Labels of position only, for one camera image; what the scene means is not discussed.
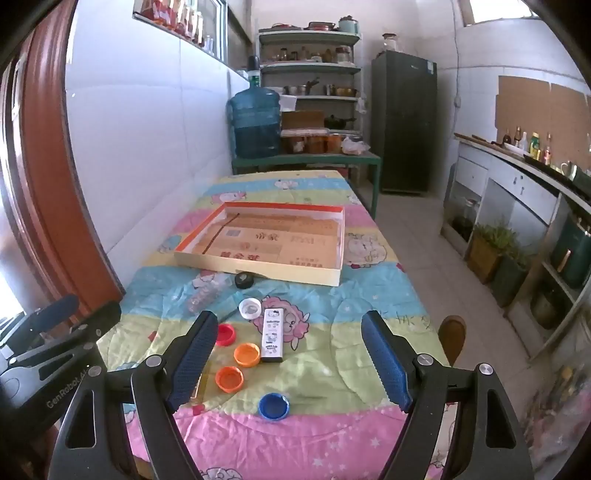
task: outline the green plant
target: green plant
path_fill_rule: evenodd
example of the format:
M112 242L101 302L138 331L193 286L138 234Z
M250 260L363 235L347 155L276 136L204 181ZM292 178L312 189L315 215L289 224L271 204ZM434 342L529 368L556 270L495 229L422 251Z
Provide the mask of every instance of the green plant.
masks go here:
M515 242L506 251L506 255L510 257L517 265L523 270L527 270L530 267L531 256L527 255L521 247Z
M507 250L517 245L516 233L502 222L496 225L477 223L474 230L499 253L506 253Z

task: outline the electrical cable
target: electrical cable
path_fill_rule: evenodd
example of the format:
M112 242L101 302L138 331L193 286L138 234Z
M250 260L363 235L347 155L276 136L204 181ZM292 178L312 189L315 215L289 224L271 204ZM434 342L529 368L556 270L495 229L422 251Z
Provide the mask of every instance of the electrical cable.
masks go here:
M456 105L456 99L460 93L460 49L457 46L457 24L456 24L456 9L454 6L454 0L449 0L450 4L452 5L452 14L453 14L453 41L456 45L456 55L457 55L457 65L456 65L456 96L453 98L453 123L452 123L452 130L450 131L449 138L453 138L453 134L456 130L457 124L457 111L459 107Z

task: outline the brown chair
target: brown chair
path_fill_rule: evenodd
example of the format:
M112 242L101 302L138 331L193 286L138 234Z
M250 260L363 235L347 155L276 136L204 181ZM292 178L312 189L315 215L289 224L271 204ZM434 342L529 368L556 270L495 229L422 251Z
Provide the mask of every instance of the brown chair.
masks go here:
M458 315L449 315L442 321L437 335L447 361L453 367L466 341L466 322Z

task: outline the blue water jug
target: blue water jug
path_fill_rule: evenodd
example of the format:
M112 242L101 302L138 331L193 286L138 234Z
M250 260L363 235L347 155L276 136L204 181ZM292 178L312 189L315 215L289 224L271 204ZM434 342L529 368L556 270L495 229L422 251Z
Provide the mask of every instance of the blue water jug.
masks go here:
M228 100L230 143L239 158L277 155L281 143L279 94L251 86Z

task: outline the white tile wall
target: white tile wall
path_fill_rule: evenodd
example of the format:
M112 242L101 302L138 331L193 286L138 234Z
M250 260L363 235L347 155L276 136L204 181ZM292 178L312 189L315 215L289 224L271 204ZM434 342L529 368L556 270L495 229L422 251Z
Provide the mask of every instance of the white tile wall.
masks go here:
M66 65L82 192L119 279L196 196L230 173L225 107L248 82L198 48L132 18L133 0L79 0Z
M450 167L457 160L451 141L457 55L450 0L417 0L421 38L418 55L437 62L438 133L431 191L443 198ZM562 44L541 20L502 20L457 29L462 106L456 132L496 138L495 96L499 75L557 83L589 94L589 87Z

